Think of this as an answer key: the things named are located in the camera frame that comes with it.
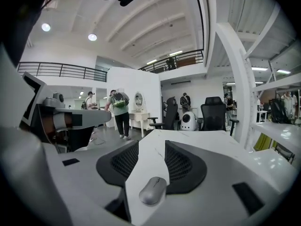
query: gray t-shirt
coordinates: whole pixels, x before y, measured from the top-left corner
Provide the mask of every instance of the gray t-shirt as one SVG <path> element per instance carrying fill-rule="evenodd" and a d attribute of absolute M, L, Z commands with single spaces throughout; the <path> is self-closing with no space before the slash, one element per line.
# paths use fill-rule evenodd
<path fill-rule="evenodd" d="M 124 113 L 128 112 L 127 105 L 128 105 L 128 102 L 129 102 L 130 99 L 126 95 L 126 93 L 120 92 L 120 94 L 122 94 L 124 100 L 126 101 L 126 106 L 124 106 L 122 108 L 114 107 L 113 106 L 113 98 L 112 97 L 109 98 L 109 102 L 112 104 L 112 107 L 113 107 L 114 115 L 121 115 L 121 114 L 124 114 Z"/>

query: ceiling light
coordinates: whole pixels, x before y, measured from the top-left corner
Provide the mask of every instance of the ceiling light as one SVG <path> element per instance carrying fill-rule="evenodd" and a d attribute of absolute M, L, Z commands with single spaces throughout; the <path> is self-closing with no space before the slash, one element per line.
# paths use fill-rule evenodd
<path fill-rule="evenodd" d="M 97 39 L 97 36 L 94 33 L 92 33 L 92 34 L 89 34 L 88 39 L 91 41 L 95 41 Z"/>
<path fill-rule="evenodd" d="M 146 63 L 147 65 L 150 65 L 150 64 L 152 64 L 152 63 L 154 63 L 154 62 L 156 62 L 157 60 L 156 59 L 154 59 L 154 60 L 152 60 L 152 61 L 150 61 L 150 62 L 148 62 L 148 63 Z"/>
<path fill-rule="evenodd" d="M 256 67 L 252 67 L 252 70 L 266 71 L 267 68 L 256 68 Z"/>
<path fill-rule="evenodd" d="M 290 74 L 290 71 L 286 71 L 286 70 L 277 70 L 278 73 L 285 73 L 285 74 Z"/>
<path fill-rule="evenodd" d="M 181 50 L 181 51 L 178 51 L 178 52 L 174 52 L 174 53 L 170 54 L 169 56 L 174 56 L 174 55 L 177 55 L 177 54 L 180 54 L 180 53 L 183 53 L 183 51 Z"/>
<path fill-rule="evenodd" d="M 42 29 L 45 31 L 45 32 L 48 32 L 50 30 L 50 25 L 49 24 L 42 24 Z"/>

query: chair headrest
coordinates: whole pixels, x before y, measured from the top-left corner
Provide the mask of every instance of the chair headrest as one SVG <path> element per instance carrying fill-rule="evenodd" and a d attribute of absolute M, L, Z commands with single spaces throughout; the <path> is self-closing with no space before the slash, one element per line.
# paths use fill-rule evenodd
<path fill-rule="evenodd" d="M 207 97 L 205 100 L 206 105 L 221 105 L 222 99 L 218 96 L 215 97 Z"/>

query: white column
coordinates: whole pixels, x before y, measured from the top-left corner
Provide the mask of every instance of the white column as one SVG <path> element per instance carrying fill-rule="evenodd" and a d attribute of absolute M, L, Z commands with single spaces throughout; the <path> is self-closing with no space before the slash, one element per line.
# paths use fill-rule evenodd
<path fill-rule="evenodd" d="M 237 119 L 234 138 L 247 150 L 252 131 L 251 123 L 256 120 L 257 96 L 251 92 L 255 87 L 255 78 L 250 60 L 244 60 L 246 50 L 238 35 L 229 23 L 217 23 L 216 32 L 227 52 L 236 84 Z"/>
<path fill-rule="evenodd" d="M 97 94 L 96 94 L 96 87 L 93 87 L 92 88 L 92 92 L 93 92 L 93 94 L 95 94 L 95 95 L 93 95 L 92 96 L 92 102 L 93 103 L 97 103 L 97 101 L 96 101 L 96 96 L 97 96 Z"/>

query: ceiling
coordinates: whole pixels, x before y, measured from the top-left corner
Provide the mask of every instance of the ceiling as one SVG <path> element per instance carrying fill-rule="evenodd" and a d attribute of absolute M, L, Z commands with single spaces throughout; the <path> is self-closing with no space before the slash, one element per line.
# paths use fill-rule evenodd
<path fill-rule="evenodd" d="M 53 92 L 61 93 L 65 99 L 78 99 L 81 96 L 81 99 L 86 99 L 88 97 L 88 92 L 92 91 L 91 87 L 78 87 L 78 86 L 48 86 Z M 102 99 L 106 96 L 106 89 L 96 89 L 96 99 Z"/>
<path fill-rule="evenodd" d="M 162 55 L 194 49 L 185 11 L 180 0 L 134 0 L 126 7 L 117 0 L 53 0 L 42 11 L 31 40 L 34 44 L 57 34 L 87 40 L 94 33 L 95 47 L 109 44 L 115 53 L 129 55 L 142 67 Z M 51 25 L 51 34 L 41 30 L 42 23 Z"/>
<path fill-rule="evenodd" d="M 237 32 L 246 51 L 262 32 L 274 6 L 274 0 L 230 0 L 228 22 Z M 265 72 L 254 71 L 255 80 L 263 82 L 271 74 L 267 60 L 272 61 L 275 70 L 293 72 L 301 65 L 301 43 L 296 40 L 296 32 L 282 10 L 266 36 L 251 53 L 250 60 L 254 67 L 268 68 Z M 224 82 L 234 81 L 232 68 L 219 36 L 215 37 L 211 66 L 214 67 L 212 75 L 222 75 Z"/>

